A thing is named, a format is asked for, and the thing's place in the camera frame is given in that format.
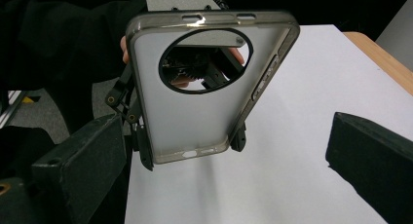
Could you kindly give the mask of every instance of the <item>clear phone case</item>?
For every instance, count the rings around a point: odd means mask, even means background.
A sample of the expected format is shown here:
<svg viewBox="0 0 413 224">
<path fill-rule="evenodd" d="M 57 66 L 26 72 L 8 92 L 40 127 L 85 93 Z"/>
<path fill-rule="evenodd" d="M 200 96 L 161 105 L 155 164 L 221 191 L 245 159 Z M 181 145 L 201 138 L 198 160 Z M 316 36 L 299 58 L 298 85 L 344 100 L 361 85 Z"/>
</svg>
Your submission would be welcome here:
<svg viewBox="0 0 413 224">
<path fill-rule="evenodd" d="M 227 150 L 299 32 L 285 11 L 154 12 L 132 19 L 128 51 L 153 162 Z"/>
</svg>

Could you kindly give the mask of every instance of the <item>black sleeve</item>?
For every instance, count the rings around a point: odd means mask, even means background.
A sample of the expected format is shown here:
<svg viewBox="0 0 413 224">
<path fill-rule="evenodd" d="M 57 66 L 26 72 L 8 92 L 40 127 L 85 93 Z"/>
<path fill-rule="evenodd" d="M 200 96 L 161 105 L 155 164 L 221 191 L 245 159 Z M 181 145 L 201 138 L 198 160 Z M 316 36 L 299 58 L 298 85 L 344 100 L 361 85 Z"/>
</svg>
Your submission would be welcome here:
<svg viewBox="0 0 413 224">
<path fill-rule="evenodd" d="M 0 5 L 0 89 L 96 83 L 119 76 L 119 46 L 145 0 L 88 10 L 64 2 L 14 0 Z"/>
</svg>

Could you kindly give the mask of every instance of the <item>finger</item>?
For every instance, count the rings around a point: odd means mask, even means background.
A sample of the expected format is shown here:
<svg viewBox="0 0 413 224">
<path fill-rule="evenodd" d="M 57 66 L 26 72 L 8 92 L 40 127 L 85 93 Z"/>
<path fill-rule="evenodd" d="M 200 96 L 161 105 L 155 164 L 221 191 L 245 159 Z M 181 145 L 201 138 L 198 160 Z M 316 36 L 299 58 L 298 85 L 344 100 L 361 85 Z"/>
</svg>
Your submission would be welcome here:
<svg viewBox="0 0 413 224">
<path fill-rule="evenodd" d="M 122 57 L 122 60 L 124 61 L 125 64 L 129 62 L 128 51 L 124 51 L 124 56 Z"/>
<path fill-rule="evenodd" d="M 122 52 L 124 52 L 127 49 L 127 38 L 126 38 L 126 36 L 122 37 L 120 46 L 121 46 Z"/>
<path fill-rule="evenodd" d="M 172 80 L 170 83 L 174 86 L 189 84 L 189 82 L 193 82 L 195 79 L 189 78 L 187 76 L 178 76 L 176 79 Z"/>
<path fill-rule="evenodd" d="M 244 58 L 237 48 L 229 48 L 228 50 L 240 64 L 244 64 Z"/>
<path fill-rule="evenodd" d="M 183 88 L 187 88 L 189 86 L 189 83 L 182 83 L 179 85 L 174 85 L 177 88 L 183 89 Z"/>
<path fill-rule="evenodd" d="M 122 49 L 122 52 L 124 53 L 122 60 L 124 61 L 124 63 L 128 63 L 129 62 L 129 55 L 128 55 L 128 50 L 127 50 L 127 38 L 126 36 L 123 36 L 120 42 L 120 46 Z"/>
</svg>

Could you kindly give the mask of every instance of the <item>white surface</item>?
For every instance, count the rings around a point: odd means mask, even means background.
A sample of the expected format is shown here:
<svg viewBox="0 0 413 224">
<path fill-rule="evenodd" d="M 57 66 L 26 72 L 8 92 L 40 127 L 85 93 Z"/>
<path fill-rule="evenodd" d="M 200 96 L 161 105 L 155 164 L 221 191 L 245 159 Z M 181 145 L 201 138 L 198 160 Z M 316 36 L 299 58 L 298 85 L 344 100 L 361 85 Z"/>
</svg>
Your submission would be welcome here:
<svg viewBox="0 0 413 224">
<path fill-rule="evenodd" d="M 133 155 L 126 223 L 386 223 L 325 159 L 334 113 L 413 139 L 413 97 L 332 25 L 298 41 L 246 120 L 242 153 Z"/>
<path fill-rule="evenodd" d="M 413 71 L 413 0 L 407 0 L 376 43 Z"/>
</svg>

